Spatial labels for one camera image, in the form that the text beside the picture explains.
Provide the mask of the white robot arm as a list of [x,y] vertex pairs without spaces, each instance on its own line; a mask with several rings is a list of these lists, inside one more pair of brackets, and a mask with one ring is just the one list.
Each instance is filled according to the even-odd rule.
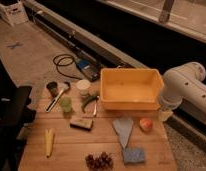
[[188,62],[167,70],[162,76],[164,87],[157,96],[159,119],[166,121],[186,100],[190,105],[185,110],[206,125],[206,85],[202,83],[205,77],[206,69],[199,62]]

